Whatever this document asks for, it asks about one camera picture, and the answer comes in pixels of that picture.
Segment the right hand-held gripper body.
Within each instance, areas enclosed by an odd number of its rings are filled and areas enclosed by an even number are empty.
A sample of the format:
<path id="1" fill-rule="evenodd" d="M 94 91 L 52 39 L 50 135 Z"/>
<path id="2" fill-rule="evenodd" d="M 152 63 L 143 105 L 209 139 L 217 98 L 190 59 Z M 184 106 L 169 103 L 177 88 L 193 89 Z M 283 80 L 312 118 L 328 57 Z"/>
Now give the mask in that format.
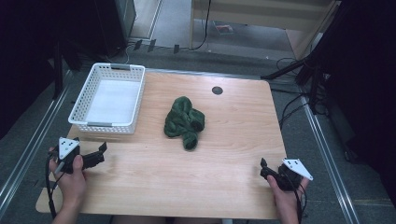
<path id="1" fill-rule="evenodd" d="M 312 181 L 314 177 L 299 159 L 283 159 L 278 167 L 278 185 L 282 190 L 291 191 L 299 188 L 303 178 Z"/>

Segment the dark green fuzzy cloth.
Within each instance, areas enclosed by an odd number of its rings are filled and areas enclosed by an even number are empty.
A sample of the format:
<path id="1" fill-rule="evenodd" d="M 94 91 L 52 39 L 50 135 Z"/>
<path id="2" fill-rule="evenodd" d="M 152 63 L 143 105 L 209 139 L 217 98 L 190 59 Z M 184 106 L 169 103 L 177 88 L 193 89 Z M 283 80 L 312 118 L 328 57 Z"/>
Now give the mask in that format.
<path id="1" fill-rule="evenodd" d="M 205 128 L 205 114 L 192 106 L 187 96 L 176 98 L 165 118 L 164 134 L 168 137 L 182 137 L 186 150 L 198 145 L 198 133 Z"/>

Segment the person's left hand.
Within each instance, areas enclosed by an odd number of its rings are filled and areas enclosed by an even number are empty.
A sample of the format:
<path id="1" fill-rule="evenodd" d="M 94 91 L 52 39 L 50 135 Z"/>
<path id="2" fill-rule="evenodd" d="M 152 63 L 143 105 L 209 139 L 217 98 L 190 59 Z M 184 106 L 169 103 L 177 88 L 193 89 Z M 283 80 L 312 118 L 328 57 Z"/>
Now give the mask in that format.
<path id="1" fill-rule="evenodd" d="M 86 179 L 82 171 L 83 159 L 77 155 L 73 160 L 72 174 L 57 174 L 54 177 L 59 180 L 58 185 L 63 195 L 62 208 L 79 210 L 83 205 L 86 192 Z"/>

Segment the light wooden bench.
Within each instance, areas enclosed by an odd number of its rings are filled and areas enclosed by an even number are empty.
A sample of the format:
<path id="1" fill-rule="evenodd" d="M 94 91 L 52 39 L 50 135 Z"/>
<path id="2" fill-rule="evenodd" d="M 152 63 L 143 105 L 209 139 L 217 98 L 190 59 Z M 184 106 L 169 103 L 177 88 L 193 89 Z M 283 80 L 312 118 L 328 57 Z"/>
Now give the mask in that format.
<path id="1" fill-rule="evenodd" d="M 195 19 L 284 29 L 294 56 L 302 59 L 338 0 L 190 0 L 192 47 Z"/>

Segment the black tripod stand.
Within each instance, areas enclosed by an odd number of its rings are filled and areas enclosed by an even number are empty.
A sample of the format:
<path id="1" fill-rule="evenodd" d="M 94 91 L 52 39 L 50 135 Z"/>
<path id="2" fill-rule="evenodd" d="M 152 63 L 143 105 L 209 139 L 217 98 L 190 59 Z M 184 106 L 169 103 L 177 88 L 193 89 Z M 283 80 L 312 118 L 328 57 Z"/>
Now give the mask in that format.
<path id="1" fill-rule="evenodd" d="M 286 75 L 288 72 L 300 69 L 295 78 L 295 83 L 299 86 L 303 86 L 308 81 L 311 81 L 308 106 L 315 115 L 319 114 L 317 109 L 317 105 L 319 103 L 318 86 L 319 80 L 323 75 L 322 67 L 326 56 L 326 49 L 322 47 L 316 47 L 301 60 L 294 61 L 290 65 L 281 68 L 270 75 L 262 75 L 261 79 L 273 80 Z"/>

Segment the dark cabinet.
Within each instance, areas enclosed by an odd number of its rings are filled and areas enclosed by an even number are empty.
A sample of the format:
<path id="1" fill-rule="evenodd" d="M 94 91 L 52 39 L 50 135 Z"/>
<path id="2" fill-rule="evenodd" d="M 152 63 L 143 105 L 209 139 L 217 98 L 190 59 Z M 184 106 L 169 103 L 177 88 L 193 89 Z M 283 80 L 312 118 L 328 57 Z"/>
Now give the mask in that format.
<path id="1" fill-rule="evenodd" d="M 136 10 L 134 0 L 94 0 L 102 41 L 100 47 L 106 56 L 125 49 L 134 27 Z"/>

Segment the metal floor rail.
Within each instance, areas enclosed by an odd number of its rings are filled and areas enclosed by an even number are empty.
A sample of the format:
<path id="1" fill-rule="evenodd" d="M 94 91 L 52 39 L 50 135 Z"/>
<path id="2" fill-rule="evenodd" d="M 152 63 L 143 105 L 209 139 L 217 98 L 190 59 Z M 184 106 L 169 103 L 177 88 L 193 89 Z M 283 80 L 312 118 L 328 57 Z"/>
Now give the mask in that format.
<path id="1" fill-rule="evenodd" d="M 332 183 L 332 188 L 334 189 L 337 202 L 340 205 L 346 224 L 361 224 L 357 211 L 353 205 L 353 202 L 345 185 L 345 182 L 341 177 L 335 160 L 332 156 L 331 148 L 329 147 L 324 132 L 321 129 L 318 118 L 309 108 L 308 100 L 305 97 L 301 99 L 301 102 L 304 105 L 304 112 L 307 116 L 311 130 L 318 144 L 319 152 L 324 161 L 326 170 Z"/>
<path id="2" fill-rule="evenodd" d="M 0 220 L 7 211 L 35 154 L 39 150 L 50 125 L 54 121 L 74 75 L 67 70 L 62 78 L 64 86 L 59 95 L 52 98 L 52 84 L 17 120 L 10 132 L 0 140 Z"/>

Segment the red flat item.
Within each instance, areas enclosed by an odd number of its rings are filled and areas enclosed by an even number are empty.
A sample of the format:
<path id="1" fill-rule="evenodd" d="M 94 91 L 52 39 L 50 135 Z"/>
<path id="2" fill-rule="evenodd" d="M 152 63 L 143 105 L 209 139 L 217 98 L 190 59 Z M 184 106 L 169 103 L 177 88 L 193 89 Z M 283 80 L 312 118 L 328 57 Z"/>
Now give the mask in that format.
<path id="1" fill-rule="evenodd" d="M 233 27 L 229 24 L 214 23 L 216 30 L 220 35 L 232 35 Z"/>

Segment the white perforated plastic basket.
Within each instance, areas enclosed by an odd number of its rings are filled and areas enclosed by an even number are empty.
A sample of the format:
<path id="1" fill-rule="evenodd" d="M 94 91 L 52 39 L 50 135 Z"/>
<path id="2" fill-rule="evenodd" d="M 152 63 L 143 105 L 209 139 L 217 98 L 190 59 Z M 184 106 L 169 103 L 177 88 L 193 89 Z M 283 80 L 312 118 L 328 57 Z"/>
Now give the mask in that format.
<path id="1" fill-rule="evenodd" d="M 95 63 L 68 122 L 81 132 L 133 134 L 145 88 L 142 65 Z"/>

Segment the person's right hand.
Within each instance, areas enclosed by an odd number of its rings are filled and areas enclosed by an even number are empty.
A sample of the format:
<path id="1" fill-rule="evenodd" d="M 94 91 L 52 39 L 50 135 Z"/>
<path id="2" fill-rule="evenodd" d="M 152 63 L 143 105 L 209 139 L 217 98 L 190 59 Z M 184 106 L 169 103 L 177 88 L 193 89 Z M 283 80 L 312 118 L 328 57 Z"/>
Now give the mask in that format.
<path id="1" fill-rule="evenodd" d="M 300 205 L 297 203 L 297 199 L 302 197 L 304 189 L 308 186 L 309 180 L 303 178 L 297 193 L 281 190 L 276 180 L 270 175 L 268 176 L 267 182 L 274 195 L 277 216 L 298 216 L 298 208 Z"/>

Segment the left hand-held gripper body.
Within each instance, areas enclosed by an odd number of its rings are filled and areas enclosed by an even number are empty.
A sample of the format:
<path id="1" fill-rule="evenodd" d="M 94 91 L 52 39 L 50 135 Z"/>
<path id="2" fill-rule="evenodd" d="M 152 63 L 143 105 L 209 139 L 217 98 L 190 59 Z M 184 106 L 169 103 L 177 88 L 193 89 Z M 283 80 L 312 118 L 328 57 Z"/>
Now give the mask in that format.
<path id="1" fill-rule="evenodd" d="M 57 167 L 54 173 L 73 174 L 73 163 L 77 155 L 80 154 L 79 139 L 69 139 L 60 137 L 58 145 L 49 153 L 51 159 L 56 160 Z"/>

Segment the dark curtain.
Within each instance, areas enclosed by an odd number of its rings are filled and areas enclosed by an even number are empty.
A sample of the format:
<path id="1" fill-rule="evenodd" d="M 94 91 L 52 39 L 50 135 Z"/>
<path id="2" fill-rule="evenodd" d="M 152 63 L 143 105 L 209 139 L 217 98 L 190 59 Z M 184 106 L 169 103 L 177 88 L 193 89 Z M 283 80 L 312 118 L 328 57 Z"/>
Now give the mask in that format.
<path id="1" fill-rule="evenodd" d="M 396 208 L 396 0 L 341 0 L 316 47 L 325 87 Z"/>
<path id="2" fill-rule="evenodd" d="M 88 0 L 0 0 L 0 139 L 55 79 L 49 63 L 66 42 L 73 14 Z"/>

